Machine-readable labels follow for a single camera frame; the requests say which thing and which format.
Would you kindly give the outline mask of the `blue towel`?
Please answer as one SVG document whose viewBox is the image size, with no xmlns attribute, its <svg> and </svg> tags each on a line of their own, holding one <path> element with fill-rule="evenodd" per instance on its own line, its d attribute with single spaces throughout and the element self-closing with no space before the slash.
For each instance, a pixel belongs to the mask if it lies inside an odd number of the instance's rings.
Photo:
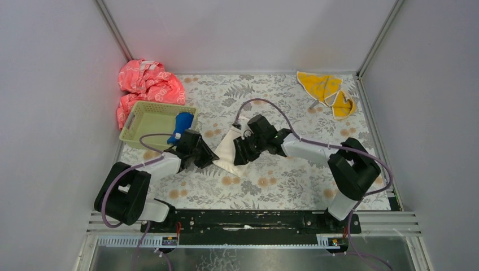
<svg viewBox="0 0 479 271">
<path fill-rule="evenodd" d="M 194 120 L 194 115 L 189 112 L 181 112 L 175 118 L 175 128 L 172 135 L 167 139 L 169 145 L 177 145 L 182 134 L 190 129 Z"/>
</svg>

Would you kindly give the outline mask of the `cream towel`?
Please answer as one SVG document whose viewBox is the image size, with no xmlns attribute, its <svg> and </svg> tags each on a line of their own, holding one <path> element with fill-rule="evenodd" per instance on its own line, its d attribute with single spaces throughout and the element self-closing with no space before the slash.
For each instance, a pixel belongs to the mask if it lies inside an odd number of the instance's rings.
<svg viewBox="0 0 479 271">
<path fill-rule="evenodd" d="M 237 177 L 246 176 L 247 166 L 234 165 L 236 151 L 233 140 L 243 136 L 243 133 L 249 128 L 247 121 L 248 119 L 246 117 L 240 116 L 239 124 L 241 127 L 235 128 L 233 125 L 231 125 L 228 132 L 214 151 L 214 153 L 219 157 L 218 160 L 214 161 L 214 164 Z"/>
</svg>

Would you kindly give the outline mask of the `yellow towel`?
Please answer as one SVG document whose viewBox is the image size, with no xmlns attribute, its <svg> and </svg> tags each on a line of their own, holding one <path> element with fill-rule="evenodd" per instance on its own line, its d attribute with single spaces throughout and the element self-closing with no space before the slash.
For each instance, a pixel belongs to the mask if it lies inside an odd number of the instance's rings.
<svg viewBox="0 0 479 271">
<path fill-rule="evenodd" d="M 334 75 L 300 72 L 297 81 L 305 92 L 325 107 L 332 110 L 335 120 L 343 120 L 356 111 L 356 103 L 350 92 L 343 88 L 343 80 Z"/>
</svg>

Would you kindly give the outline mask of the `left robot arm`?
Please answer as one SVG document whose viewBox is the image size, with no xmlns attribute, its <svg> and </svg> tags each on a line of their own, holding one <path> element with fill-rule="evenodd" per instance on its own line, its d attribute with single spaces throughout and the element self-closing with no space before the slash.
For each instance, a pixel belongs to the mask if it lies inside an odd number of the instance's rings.
<svg viewBox="0 0 479 271">
<path fill-rule="evenodd" d="M 191 164 L 203 169 L 219 159 L 195 130 L 187 129 L 175 138 L 176 145 L 160 151 L 156 158 L 136 165 L 119 161 L 112 166 L 94 201 L 94 209 L 108 228 L 137 221 L 165 222 L 175 208 L 163 200 L 147 198 L 152 174 L 165 178 Z"/>
</svg>

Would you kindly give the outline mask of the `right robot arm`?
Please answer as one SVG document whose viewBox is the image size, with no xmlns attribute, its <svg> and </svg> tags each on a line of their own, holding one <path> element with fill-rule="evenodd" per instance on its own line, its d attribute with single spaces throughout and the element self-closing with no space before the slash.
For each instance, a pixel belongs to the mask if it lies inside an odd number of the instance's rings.
<svg viewBox="0 0 479 271">
<path fill-rule="evenodd" d="M 355 209 L 381 173 L 373 156 L 355 138 L 333 147 L 302 138 L 291 129 L 277 130 L 263 115 L 250 119 L 247 126 L 247 135 L 232 138 L 233 164 L 246 165 L 266 151 L 327 165 L 338 187 L 327 213 L 338 221 L 346 219 Z"/>
</svg>

